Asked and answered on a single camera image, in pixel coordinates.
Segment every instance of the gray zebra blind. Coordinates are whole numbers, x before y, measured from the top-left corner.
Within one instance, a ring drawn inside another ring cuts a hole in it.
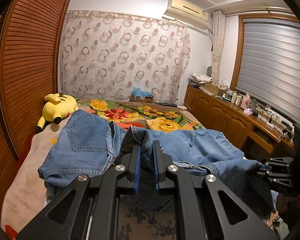
[[[270,104],[300,123],[300,24],[244,19],[237,90]]]

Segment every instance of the wooden window frame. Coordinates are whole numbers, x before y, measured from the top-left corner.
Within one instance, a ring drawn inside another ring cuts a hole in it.
[[[241,60],[243,54],[243,42],[244,42],[244,22],[243,19],[255,19],[255,18],[265,18],[265,19],[279,19],[286,20],[295,23],[300,23],[295,16],[289,16],[284,14],[265,14],[265,13],[255,13],[255,14],[244,14],[239,15],[239,32],[238,32],[238,45],[237,54],[234,63],[234,70],[232,74],[232,80],[230,84],[230,89],[235,90],[238,83],[239,72],[241,67]]]

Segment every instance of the air conditioner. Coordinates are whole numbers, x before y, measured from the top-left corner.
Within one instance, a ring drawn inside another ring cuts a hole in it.
[[[208,13],[200,7],[183,0],[169,0],[164,14],[202,30],[209,26]]]

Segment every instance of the yellow stuffed animal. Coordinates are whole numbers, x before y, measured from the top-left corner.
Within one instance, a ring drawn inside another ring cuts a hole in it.
[[[38,122],[36,133],[42,131],[45,122],[54,122],[59,124],[62,118],[68,117],[77,111],[77,101],[68,95],[49,94],[44,98],[47,103],[42,110],[42,116]]]

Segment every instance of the metal bolt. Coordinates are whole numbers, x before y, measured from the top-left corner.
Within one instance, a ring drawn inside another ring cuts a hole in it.
[[[169,171],[177,171],[178,170],[178,166],[176,166],[176,165],[170,165],[168,167],[168,169],[169,169]]]
[[[211,174],[206,176],[206,180],[209,181],[209,182],[215,182],[216,179],[217,178],[215,176],[211,175]]]
[[[126,169],[126,167],[122,164],[119,164],[115,167],[116,171],[124,171]]]
[[[85,174],[82,174],[82,175],[78,176],[78,181],[83,182],[83,181],[86,181],[87,179],[88,179],[88,176],[85,175]]]

